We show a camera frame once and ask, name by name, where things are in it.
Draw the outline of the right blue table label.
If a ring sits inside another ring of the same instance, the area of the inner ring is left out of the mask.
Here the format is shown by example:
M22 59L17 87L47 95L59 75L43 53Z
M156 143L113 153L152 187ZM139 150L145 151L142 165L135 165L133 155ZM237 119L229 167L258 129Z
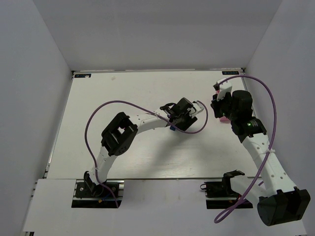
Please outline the right blue table label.
M239 71L222 71L223 75L234 76L239 75Z

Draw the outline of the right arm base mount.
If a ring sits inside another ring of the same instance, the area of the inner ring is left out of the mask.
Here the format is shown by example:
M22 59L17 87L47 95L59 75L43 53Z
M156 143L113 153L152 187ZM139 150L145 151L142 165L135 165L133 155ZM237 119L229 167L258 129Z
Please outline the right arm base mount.
M227 193L221 181L204 182L200 190L205 192L207 209L227 209L241 198L236 192Z

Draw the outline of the left blue table label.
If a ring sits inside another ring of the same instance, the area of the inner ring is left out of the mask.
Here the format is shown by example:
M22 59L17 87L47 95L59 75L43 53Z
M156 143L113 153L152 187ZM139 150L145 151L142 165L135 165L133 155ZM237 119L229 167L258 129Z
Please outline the left blue table label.
M74 78L90 78L91 74L75 74Z

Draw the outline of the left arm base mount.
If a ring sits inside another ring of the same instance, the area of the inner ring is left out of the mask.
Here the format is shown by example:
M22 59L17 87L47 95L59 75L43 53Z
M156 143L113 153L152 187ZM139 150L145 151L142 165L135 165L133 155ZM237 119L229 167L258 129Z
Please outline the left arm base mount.
M108 180L106 186L114 193L118 206L120 206L123 193L123 180ZM117 208L116 202L110 191L102 186L92 193L83 180L77 180L72 198L72 208Z

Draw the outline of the blue table label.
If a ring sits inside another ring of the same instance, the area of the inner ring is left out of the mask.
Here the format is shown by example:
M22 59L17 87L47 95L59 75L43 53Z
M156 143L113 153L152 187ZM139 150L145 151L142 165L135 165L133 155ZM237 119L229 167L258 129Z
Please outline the blue table label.
M91 74L75 74L74 78L90 78Z
M222 71L223 75L234 76L239 75L239 71Z

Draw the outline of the aluminium table edge rail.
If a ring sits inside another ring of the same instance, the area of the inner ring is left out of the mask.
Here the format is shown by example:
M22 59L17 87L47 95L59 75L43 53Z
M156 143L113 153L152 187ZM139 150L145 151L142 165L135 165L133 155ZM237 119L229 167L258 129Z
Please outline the aluminium table edge rail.
M243 77L245 74L246 74L246 72L245 72L245 68L241 68L241 71L240 71L240 75L242 75L241 80L242 80L242 83L243 83L244 89L245 89L246 91L248 91L248 88L247 88L247 85L246 85L246 78L245 78L245 77Z

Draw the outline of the pink plastic box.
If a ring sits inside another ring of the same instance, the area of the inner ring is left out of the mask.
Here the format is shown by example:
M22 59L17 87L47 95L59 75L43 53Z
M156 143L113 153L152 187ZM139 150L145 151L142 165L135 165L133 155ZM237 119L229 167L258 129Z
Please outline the pink plastic box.
M230 123L230 120L226 117L221 117L219 118L219 121L222 122L222 123Z

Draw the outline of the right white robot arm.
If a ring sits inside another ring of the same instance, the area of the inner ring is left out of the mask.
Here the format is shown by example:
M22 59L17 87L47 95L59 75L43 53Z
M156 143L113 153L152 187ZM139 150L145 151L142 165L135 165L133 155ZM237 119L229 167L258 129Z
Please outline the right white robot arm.
M260 170L264 187L255 184L245 199L258 211L266 226L301 220L311 197L300 190L286 174L275 151L269 148L269 138L262 122L252 115L252 96L248 91L218 92L211 107L216 118L230 120L233 133Z

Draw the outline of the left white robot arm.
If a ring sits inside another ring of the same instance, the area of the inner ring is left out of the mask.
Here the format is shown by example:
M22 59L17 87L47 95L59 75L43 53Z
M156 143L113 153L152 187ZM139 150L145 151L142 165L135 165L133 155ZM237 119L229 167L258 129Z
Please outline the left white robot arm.
M107 176L116 158L131 146L136 135L156 128L170 127L188 133L204 108L198 101L190 102L182 98L178 103L168 103L151 112L128 116L124 112L115 115L101 133L99 155L92 156L94 166L84 173L84 183L93 197L102 194L106 187Z

